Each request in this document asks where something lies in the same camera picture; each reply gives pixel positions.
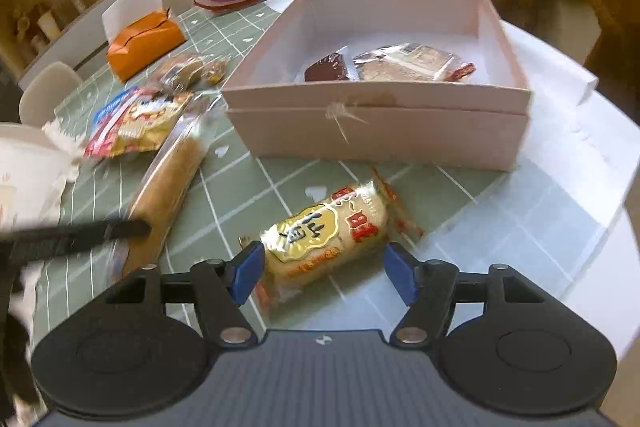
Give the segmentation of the orange tissue box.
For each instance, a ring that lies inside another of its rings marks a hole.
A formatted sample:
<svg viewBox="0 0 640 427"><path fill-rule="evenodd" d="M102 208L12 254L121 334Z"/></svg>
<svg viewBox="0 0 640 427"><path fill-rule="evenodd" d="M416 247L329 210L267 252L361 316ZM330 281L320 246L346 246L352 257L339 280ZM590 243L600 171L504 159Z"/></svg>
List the orange tissue box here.
<svg viewBox="0 0 640 427"><path fill-rule="evenodd" d="M122 83L186 42L163 0L116 0L102 14L102 24L107 63Z"/></svg>

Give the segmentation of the green grid tablecloth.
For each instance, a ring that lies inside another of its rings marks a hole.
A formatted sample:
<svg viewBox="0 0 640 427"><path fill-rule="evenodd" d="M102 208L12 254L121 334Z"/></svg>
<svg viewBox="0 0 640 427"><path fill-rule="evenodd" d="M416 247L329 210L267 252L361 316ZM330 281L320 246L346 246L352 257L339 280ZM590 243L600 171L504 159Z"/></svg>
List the green grid tablecloth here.
<svg viewBox="0 0 640 427"><path fill-rule="evenodd" d="M199 9L182 18L188 43L198 51L231 51L244 57L279 13L250 8L210 22ZM589 134L570 110L547 93L533 96L525 150L511 173L439 166L376 167L426 234L419 242L392 231L421 258L454 262L462 271L493 263L512 265L554 297L564 297L620 207L620 190L590 154ZM94 113L122 87L105 66L55 112L73 136L88 134ZM274 222L296 215L330 192L371 179L356 161L265 159L250 155L227 119L220 118L207 158L194 176L171 229L160 269L186 272L207 258L229 258L239 239L256 239ZM134 155L82 166L67 185L62 220L118 216L137 192L150 155ZM38 283L34 343L104 288L110 247L50 261ZM385 336L406 307L387 280L378 255L338 269L267 314L257 298L242 308L260 334L273 329L379 329Z"/></svg>

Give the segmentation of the white dining chair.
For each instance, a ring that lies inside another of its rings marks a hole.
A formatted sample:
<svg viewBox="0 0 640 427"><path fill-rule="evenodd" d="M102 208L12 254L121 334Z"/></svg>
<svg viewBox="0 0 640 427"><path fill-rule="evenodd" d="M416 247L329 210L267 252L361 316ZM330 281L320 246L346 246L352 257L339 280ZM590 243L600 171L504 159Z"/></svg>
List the white dining chair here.
<svg viewBox="0 0 640 427"><path fill-rule="evenodd" d="M18 106L21 123L41 128L54 118L54 110L81 83L82 79L70 66L62 62L48 65L23 92Z"/></svg>

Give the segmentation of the pink cardboard box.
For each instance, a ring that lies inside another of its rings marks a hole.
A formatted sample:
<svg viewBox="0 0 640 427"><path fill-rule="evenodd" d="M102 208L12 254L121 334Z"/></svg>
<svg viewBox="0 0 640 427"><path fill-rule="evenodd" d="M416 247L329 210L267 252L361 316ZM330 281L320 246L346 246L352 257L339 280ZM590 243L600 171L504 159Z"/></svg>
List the pink cardboard box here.
<svg viewBox="0 0 640 427"><path fill-rule="evenodd" d="M429 46L474 65L458 81L308 81L337 52ZM250 153L422 162L508 171L529 122L530 90L490 0L290 0L222 90Z"/></svg>

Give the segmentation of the yellow rice cracker packet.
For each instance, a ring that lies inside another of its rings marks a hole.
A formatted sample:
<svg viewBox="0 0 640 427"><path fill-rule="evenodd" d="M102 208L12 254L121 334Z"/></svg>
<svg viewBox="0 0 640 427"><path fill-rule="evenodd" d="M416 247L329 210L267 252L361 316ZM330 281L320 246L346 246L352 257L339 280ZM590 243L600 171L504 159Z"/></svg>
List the yellow rice cracker packet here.
<svg viewBox="0 0 640 427"><path fill-rule="evenodd" d="M370 179L345 185L255 235L238 238L265 248L265 268L253 296L261 314L268 315L303 292L381 248L390 231L416 239L424 235L395 189L371 168Z"/></svg>

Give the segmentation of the dark brown cake packet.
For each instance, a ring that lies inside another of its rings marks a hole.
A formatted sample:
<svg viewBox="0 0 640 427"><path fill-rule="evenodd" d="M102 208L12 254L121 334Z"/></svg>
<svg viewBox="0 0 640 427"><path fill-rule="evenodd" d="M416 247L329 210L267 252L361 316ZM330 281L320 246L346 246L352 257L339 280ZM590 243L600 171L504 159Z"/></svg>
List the dark brown cake packet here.
<svg viewBox="0 0 640 427"><path fill-rule="evenodd" d="M349 80L344 56L333 52L311 64L304 72L306 82Z"/></svg>

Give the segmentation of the clear wrapped biscuit packet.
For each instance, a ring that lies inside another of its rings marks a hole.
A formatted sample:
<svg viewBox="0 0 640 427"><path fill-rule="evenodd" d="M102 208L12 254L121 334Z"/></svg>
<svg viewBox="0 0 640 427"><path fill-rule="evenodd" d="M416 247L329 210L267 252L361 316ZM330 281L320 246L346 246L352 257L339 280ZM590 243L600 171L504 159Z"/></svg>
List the clear wrapped biscuit packet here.
<svg viewBox="0 0 640 427"><path fill-rule="evenodd" d="M360 53L354 65L363 81L458 82L476 71L457 54L416 42Z"/></svg>

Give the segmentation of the clear wrapped bread packet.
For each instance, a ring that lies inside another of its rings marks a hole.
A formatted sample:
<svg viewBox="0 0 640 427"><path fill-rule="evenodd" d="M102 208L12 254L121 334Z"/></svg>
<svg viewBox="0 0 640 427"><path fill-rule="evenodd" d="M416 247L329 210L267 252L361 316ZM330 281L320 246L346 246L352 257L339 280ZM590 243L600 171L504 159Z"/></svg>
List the clear wrapped bread packet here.
<svg viewBox="0 0 640 427"><path fill-rule="evenodd" d="M198 86L216 86L227 76L230 54L182 52L166 58L148 83L166 93L181 93Z"/></svg>

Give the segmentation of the long bread roll packet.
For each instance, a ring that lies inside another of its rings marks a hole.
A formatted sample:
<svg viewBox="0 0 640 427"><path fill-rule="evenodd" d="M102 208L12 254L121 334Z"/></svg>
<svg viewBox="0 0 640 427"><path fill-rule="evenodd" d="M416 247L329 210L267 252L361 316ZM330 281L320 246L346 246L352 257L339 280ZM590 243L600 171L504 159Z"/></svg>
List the long bread roll packet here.
<svg viewBox="0 0 640 427"><path fill-rule="evenodd" d="M176 220L186 192L215 138L226 113L222 96L198 95L182 113L155 155L129 206L128 218L150 227L147 236L118 241L106 265L106 281L113 284L128 274L155 265Z"/></svg>

